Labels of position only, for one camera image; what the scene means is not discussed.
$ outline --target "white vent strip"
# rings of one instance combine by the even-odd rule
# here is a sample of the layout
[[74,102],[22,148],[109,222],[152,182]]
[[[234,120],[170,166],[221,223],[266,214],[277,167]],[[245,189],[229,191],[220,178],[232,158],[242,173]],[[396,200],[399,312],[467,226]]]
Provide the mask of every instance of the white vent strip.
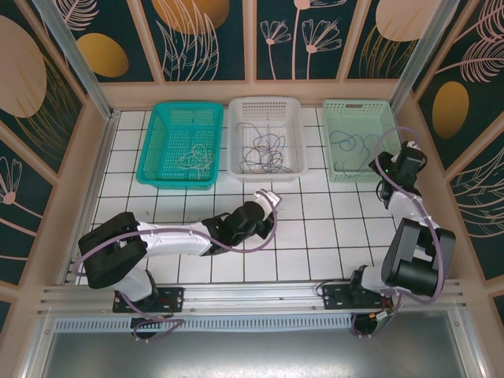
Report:
[[[61,318],[56,323],[58,333],[131,332],[130,317]],[[186,319],[178,332],[285,332],[332,328],[350,328],[350,314],[319,314],[250,317],[196,317]],[[169,324],[150,324],[139,332],[165,330]]]

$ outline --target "teal basket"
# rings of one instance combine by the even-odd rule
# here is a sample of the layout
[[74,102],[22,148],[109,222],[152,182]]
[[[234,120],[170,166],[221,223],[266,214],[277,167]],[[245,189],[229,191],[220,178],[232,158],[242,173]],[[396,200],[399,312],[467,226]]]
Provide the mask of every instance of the teal basket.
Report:
[[157,104],[136,179],[160,189],[209,189],[217,180],[224,107],[209,102]]

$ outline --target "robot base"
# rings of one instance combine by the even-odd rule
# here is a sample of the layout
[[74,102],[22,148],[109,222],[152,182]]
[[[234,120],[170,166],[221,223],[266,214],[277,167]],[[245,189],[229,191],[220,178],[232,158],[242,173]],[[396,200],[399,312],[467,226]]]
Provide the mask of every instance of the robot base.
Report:
[[[181,313],[183,306],[183,287],[158,287],[157,297],[149,302],[145,309],[142,307],[142,301],[134,303],[142,311],[148,313]],[[113,313],[134,313],[123,297],[116,291],[113,300]]]
[[349,283],[322,286],[325,309],[382,309],[382,298],[392,303],[391,297],[383,297],[372,291],[352,290]]

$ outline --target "white basket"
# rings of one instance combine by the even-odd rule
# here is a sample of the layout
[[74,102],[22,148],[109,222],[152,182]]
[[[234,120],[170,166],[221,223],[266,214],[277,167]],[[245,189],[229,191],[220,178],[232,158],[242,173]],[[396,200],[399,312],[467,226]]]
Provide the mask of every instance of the white basket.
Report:
[[[295,98],[232,100],[228,117],[229,174],[244,183],[253,183],[287,182],[308,172],[301,119],[301,105]],[[261,155],[254,149],[268,143],[274,150],[267,154]],[[273,166],[261,167],[261,159],[263,163],[274,160]]]

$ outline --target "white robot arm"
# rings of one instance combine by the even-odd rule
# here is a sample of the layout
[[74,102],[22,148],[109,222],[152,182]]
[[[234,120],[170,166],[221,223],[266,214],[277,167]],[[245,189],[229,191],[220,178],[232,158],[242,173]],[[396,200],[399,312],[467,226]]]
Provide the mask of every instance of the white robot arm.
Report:
[[260,190],[255,201],[245,202],[233,214],[172,226],[171,232],[156,232],[167,226],[138,222],[132,213],[118,214],[80,239],[83,256],[119,235],[135,231],[143,235],[111,243],[88,258],[84,262],[88,284],[91,288],[113,287],[131,301],[141,301],[156,291],[150,273],[139,267],[142,259],[167,254],[212,256],[228,251],[213,241],[233,247],[253,235],[266,239],[273,229],[271,205],[278,206],[280,200],[272,191]]
[[[375,267],[362,266],[354,271],[351,285],[379,294],[401,288],[402,292],[432,297],[439,280],[440,261],[428,226],[434,228],[439,240],[441,263],[444,267],[443,281],[447,278],[455,235],[438,226],[430,217],[429,224],[425,219],[423,201],[414,184],[427,159],[416,143],[404,142],[400,154],[391,156],[384,152],[379,160],[388,177],[405,192],[395,190],[386,180],[380,183],[380,193],[376,191],[385,207],[399,222],[398,231],[384,263]],[[374,162],[369,166],[380,174]]]

